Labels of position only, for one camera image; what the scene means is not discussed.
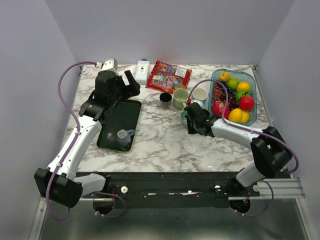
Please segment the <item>green teal mug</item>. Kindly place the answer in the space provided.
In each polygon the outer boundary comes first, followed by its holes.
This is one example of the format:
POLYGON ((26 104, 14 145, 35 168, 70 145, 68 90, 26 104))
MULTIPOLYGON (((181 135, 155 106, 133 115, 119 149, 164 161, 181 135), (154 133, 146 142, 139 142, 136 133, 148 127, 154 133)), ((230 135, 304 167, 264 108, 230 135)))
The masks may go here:
POLYGON ((185 129, 188 128, 187 113, 185 111, 182 111, 180 114, 180 122, 185 129))

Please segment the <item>light blue mug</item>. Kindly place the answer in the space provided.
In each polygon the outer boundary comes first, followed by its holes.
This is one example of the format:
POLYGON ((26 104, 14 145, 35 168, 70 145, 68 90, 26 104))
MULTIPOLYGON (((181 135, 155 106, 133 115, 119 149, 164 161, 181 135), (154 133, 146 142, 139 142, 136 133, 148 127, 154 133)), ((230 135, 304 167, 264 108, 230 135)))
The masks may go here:
POLYGON ((208 99, 208 92, 202 87, 196 87, 191 94, 191 101, 198 103, 201 107, 205 106, 208 99))

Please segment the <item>light green mug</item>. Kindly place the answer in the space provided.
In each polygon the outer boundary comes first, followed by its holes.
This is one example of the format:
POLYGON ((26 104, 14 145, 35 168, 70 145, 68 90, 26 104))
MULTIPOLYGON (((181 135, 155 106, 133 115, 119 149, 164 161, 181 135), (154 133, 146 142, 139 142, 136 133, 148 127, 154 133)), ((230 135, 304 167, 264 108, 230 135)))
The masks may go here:
POLYGON ((189 93, 184 88, 176 89, 173 92, 173 106, 177 110, 182 110, 184 107, 187 106, 187 101, 189 98, 189 93))

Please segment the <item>brown striped mug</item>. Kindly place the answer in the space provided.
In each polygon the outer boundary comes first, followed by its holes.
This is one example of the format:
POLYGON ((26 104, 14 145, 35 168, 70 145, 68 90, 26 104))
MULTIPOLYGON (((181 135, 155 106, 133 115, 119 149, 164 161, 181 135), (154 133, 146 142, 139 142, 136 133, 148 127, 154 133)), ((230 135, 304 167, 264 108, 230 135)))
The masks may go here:
POLYGON ((164 110, 170 109, 172 103, 172 95, 168 92, 163 92, 159 96, 160 106, 164 110))

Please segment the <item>grey blue mug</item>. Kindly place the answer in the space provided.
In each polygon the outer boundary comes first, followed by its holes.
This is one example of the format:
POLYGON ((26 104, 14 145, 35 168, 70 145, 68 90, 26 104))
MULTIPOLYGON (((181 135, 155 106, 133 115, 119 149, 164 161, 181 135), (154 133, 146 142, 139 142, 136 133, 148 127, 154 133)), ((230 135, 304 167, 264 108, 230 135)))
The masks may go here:
POLYGON ((132 144, 133 136, 135 135, 135 130, 124 130, 121 129, 117 132, 117 142, 122 148, 129 148, 132 144))

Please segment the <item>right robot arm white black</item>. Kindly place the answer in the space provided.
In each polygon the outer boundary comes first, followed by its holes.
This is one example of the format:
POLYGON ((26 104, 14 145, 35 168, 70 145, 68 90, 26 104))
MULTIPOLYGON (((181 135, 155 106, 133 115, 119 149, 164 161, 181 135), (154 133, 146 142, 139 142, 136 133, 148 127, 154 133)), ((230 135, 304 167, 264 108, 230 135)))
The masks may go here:
POLYGON ((273 179, 293 158, 278 130, 247 128, 226 119, 210 115, 198 103, 185 106, 189 134, 226 139, 251 150, 253 163, 240 170, 230 180, 230 191, 241 196, 253 183, 273 179))

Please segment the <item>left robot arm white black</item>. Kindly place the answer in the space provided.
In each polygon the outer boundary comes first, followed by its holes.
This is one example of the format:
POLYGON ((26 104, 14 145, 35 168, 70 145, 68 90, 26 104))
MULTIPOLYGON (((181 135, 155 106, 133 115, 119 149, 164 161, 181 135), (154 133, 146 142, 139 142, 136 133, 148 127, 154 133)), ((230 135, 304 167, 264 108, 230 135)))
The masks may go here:
POLYGON ((47 168, 38 168, 34 179, 46 202, 54 201, 73 208, 82 196, 96 193, 104 198, 111 185, 101 173, 77 177, 78 167, 95 136, 121 102, 138 96, 140 85, 131 71, 124 72, 128 84, 114 70, 101 70, 95 78, 95 89, 81 105, 76 125, 65 145, 47 168))

